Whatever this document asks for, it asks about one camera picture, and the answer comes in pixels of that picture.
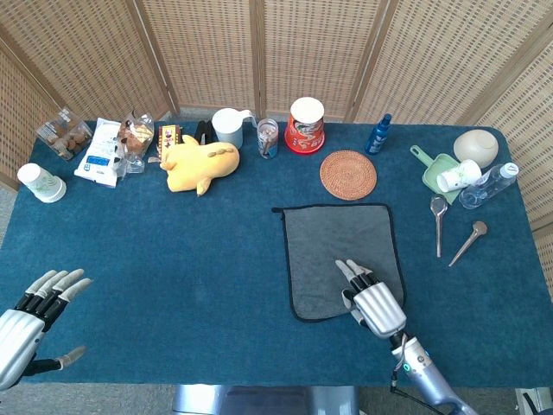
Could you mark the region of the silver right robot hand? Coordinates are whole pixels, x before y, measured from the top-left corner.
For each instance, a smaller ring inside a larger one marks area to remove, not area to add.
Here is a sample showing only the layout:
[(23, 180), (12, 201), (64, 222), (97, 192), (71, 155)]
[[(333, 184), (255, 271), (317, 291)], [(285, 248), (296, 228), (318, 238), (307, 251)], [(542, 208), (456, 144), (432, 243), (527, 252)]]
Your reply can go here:
[(352, 287), (351, 290), (344, 289), (341, 297), (357, 324), (368, 328), (380, 339), (389, 339), (400, 333), (407, 317), (385, 282), (372, 270), (351, 259), (336, 259), (334, 263)]

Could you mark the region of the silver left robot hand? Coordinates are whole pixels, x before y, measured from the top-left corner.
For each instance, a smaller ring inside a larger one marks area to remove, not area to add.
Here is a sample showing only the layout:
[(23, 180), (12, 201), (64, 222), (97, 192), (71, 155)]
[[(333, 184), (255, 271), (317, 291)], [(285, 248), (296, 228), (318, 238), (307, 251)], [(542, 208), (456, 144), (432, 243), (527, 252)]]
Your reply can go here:
[(36, 279), (16, 305), (1, 315), (1, 389), (8, 390), (21, 378), (61, 371), (74, 364), (86, 347), (53, 358), (36, 358), (44, 335), (64, 309), (92, 283), (82, 269), (51, 270)]

